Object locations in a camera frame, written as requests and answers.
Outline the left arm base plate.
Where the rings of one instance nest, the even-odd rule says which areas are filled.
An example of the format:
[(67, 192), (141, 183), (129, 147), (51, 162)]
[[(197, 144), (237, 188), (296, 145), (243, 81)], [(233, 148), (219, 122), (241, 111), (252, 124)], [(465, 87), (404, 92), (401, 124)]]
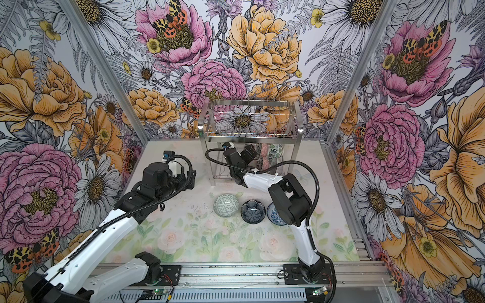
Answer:
[(181, 269), (181, 265), (150, 266), (145, 283), (150, 286), (178, 286)]

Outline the dark blue floral bowl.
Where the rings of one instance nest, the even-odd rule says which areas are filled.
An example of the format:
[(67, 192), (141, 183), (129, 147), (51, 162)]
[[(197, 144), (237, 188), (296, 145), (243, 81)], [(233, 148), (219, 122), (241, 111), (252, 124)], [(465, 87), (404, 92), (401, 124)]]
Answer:
[(240, 209), (241, 218), (248, 224), (261, 223), (266, 217), (265, 205), (255, 199), (246, 201)]

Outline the black white floral bowl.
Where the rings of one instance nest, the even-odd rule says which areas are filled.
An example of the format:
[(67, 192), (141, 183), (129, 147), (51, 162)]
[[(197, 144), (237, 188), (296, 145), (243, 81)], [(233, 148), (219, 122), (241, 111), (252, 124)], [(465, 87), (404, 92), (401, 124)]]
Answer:
[(269, 147), (270, 145), (267, 143), (259, 143), (257, 146), (259, 157), (266, 159), (269, 155)]

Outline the teal geometric pattern bowl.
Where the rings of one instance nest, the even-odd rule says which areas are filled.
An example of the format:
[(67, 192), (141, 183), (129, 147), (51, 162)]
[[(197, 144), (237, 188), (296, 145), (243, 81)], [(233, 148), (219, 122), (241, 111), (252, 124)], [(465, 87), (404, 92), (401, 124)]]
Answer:
[(221, 194), (214, 200), (213, 210), (220, 217), (232, 217), (239, 210), (239, 200), (233, 194)]

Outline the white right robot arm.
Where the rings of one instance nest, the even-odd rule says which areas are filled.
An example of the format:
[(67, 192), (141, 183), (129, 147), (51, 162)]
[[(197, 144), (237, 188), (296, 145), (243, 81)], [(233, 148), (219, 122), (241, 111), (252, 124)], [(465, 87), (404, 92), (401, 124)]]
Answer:
[[(303, 279), (308, 283), (317, 281), (325, 268), (325, 259), (314, 244), (309, 223), (320, 196), (320, 184), (315, 172), (297, 160), (283, 161), (263, 171), (250, 169), (250, 162), (256, 157), (256, 150), (251, 145), (246, 145), (242, 152), (238, 152), (232, 143), (225, 143), (222, 152), (226, 160), (222, 165), (230, 168), (230, 175), (236, 184), (270, 195), (279, 217), (294, 234)], [(315, 183), (314, 199), (309, 197), (294, 174), (268, 173), (284, 165), (298, 165), (308, 170)]]

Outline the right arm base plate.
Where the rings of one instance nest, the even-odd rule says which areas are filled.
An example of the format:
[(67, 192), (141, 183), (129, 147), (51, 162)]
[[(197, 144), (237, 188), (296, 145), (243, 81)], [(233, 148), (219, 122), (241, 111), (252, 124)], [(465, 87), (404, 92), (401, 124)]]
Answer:
[(334, 285), (336, 279), (332, 267), (326, 264), (322, 270), (311, 272), (312, 277), (307, 279), (300, 264), (284, 264), (283, 265), (283, 279), (286, 285)]

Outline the green leaf pattern bowl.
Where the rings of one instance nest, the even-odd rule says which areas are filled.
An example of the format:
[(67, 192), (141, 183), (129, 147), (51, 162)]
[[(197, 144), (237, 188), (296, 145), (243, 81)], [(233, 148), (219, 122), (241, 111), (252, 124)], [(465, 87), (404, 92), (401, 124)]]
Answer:
[(269, 148), (269, 159), (280, 159), (284, 155), (284, 145), (271, 144)]

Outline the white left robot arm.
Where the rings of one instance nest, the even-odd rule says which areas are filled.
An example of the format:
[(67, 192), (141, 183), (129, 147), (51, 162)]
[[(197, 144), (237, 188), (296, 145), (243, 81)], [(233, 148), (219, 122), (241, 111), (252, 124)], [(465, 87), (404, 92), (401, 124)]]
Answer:
[(106, 219), (67, 257), (43, 274), (33, 273), (23, 283), (28, 302), (101, 302), (133, 284), (175, 286), (176, 279), (162, 269), (158, 257), (140, 252), (124, 265), (89, 280), (99, 263), (127, 234), (135, 230), (165, 202), (193, 189), (196, 171), (188, 158), (173, 155), (154, 162), (142, 180), (124, 194)]

